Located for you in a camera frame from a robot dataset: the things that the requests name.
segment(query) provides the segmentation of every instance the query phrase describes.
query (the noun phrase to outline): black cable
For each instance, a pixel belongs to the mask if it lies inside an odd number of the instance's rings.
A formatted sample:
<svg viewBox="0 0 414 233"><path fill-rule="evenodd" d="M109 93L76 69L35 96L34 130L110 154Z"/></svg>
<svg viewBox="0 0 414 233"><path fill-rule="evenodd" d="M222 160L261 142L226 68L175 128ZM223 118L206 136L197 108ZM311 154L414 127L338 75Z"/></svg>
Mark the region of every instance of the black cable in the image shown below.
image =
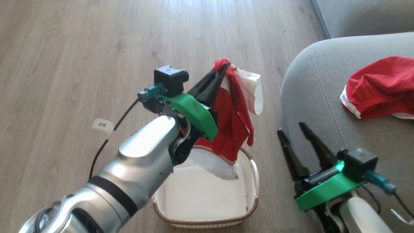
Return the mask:
<svg viewBox="0 0 414 233"><path fill-rule="evenodd" d="M125 119L125 117L128 115L128 113L132 110L132 108L134 108L134 106L140 101L140 98L137 98L132 104L131 106L125 111L125 113L122 115L121 119L119 119L118 123L116 123L115 127L113 128L113 131L115 131L116 129L118 129L119 125L122 123L122 121ZM96 160L99 157L99 154L102 152L102 150L104 149L105 145L108 143L108 139L106 139L103 144L101 145L101 147L99 148L98 152L96 153L94 160L92 162L91 165L91 171L89 172L89 180L92 178L92 174L94 173L94 168L95 168L95 163Z"/></svg>
<svg viewBox="0 0 414 233"><path fill-rule="evenodd" d="M40 221L42 220L42 217L48 214L50 211L52 211L52 208L46 208L42 210L36 217L36 220L34 221L34 232L40 233Z"/></svg>
<svg viewBox="0 0 414 233"><path fill-rule="evenodd" d="M395 198L397 198L398 202L401 204L404 210L410 215L411 219L414 219L413 213L408 209L408 207L404 204L404 202L401 200L401 198L397 195L396 192L394 192L394 196Z"/></svg>
<svg viewBox="0 0 414 233"><path fill-rule="evenodd" d="M380 215L381 213L381 205L380 202L375 198L374 194L365 186L361 186L367 193L371 196L371 198L374 200L375 204L377 204L378 211L377 214Z"/></svg>

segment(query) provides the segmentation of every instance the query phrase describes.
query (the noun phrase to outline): white label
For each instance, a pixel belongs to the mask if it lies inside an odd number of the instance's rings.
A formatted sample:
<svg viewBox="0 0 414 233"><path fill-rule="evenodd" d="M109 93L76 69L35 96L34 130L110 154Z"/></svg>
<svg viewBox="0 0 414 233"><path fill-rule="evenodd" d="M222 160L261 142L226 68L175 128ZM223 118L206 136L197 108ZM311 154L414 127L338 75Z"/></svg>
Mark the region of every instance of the white label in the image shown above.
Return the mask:
<svg viewBox="0 0 414 233"><path fill-rule="evenodd" d="M103 130L108 134L108 136L110 136L113 132L113 123L105 119L97 118L92 124L92 129Z"/></svg>

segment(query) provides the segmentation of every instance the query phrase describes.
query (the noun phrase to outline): teal connector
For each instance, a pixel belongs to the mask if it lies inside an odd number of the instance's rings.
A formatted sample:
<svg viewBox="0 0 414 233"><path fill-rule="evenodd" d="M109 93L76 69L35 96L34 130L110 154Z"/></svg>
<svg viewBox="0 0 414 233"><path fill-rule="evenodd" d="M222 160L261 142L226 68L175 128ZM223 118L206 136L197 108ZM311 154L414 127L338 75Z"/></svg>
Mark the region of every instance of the teal connector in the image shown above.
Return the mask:
<svg viewBox="0 0 414 233"><path fill-rule="evenodd" d="M395 185L389 183L387 178L374 172L373 170L368 170L365 173L364 178L371 184L380 187L388 196L391 196L395 193Z"/></svg>
<svg viewBox="0 0 414 233"><path fill-rule="evenodd" d="M140 102L145 102L151 98L165 94L165 92L166 90L165 90L164 84L157 83L139 92L138 99L140 100Z"/></svg>

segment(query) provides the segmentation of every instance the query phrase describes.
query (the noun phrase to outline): wooden floor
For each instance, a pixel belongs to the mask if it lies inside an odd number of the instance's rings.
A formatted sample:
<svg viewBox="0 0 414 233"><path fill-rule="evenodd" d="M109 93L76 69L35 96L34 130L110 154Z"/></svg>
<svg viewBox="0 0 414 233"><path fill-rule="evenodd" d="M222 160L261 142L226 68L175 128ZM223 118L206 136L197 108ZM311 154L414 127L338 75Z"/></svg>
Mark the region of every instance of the wooden floor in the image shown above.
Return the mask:
<svg viewBox="0 0 414 233"><path fill-rule="evenodd" d="M242 224L218 232L318 232L298 211L276 130L289 64L325 38L311 0L0 0L0 226L17 232L34 213L77 190L105 134L164 65L190 73L186 89L228 58L262 75L265 111L248 150L260 201ZM135 107L97 163L154 119ZM122 232L213 232L174 228L147 206Z"/></svg>

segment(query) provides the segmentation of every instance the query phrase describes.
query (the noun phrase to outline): fabric upholstery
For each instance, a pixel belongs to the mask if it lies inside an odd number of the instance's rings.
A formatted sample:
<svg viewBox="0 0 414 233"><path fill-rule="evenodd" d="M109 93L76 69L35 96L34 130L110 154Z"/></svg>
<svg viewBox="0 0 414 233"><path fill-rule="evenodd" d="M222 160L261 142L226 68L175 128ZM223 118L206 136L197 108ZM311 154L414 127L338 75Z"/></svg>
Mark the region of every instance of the fabric upholstery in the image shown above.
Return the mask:
<svg viewBox="0 0 414 233"><path fill-rule="evenodd" d="M414 121L387 116L357 119L346 111L340 95L349 77L362 67L388 56L414 58L414 32L355 36L317 42L304 49L290 65L281 89L281 102L292 146L311 172L320 170L316 154L298 123L306 122L336 153L363 147L379 157L377 170L397 186L414 209ZM394 232L410 232L391 214L402 208L379 188L371 190L383 203L381 216Z"/></svg>
<svg viewBox="0 0 414 233"><path fill-rule="evenodd" d="M413 0L314 0L331 38L414 31Z"/></svg>

